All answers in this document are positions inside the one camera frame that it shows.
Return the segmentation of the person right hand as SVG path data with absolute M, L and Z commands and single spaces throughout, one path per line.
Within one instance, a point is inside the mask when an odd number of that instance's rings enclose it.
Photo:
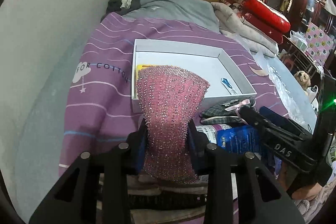
M 314 185 L 304 186 L 298 190 L 296 190 L 292 195 L 291 198 L 294 200 L 312 200 L 314 199 L 319 192 L 322 190 L 322 186 L 319 183 Z

